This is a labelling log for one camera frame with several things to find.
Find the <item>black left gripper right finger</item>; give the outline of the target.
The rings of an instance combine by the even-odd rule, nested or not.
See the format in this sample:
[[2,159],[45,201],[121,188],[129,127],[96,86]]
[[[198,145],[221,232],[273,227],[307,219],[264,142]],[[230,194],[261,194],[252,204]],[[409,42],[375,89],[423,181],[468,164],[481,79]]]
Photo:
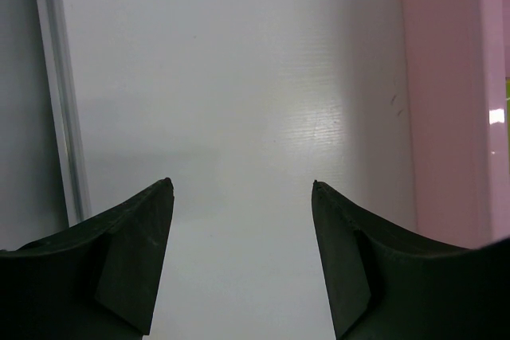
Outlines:
[[432,240],[325,182],[313,184],[312,217],[338,339],[508,338],[508,240]]

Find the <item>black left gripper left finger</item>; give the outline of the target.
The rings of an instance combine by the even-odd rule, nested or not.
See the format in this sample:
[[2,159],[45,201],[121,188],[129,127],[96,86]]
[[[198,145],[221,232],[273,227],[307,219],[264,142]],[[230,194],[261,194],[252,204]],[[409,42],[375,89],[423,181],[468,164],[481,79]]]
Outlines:
[[174,201],[164,178],[69,229],[3,250],[1,337],[150,334]]

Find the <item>green plate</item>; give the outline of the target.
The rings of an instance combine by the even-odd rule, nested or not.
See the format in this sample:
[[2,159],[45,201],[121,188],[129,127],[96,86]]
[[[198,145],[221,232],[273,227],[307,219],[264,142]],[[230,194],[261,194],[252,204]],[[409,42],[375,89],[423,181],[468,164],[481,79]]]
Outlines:
[[505,97],[506,97],[506,113],[505,113],[505,123],[508,133],[508,139],[510,135],[510,77],[507,76],[505,78]]

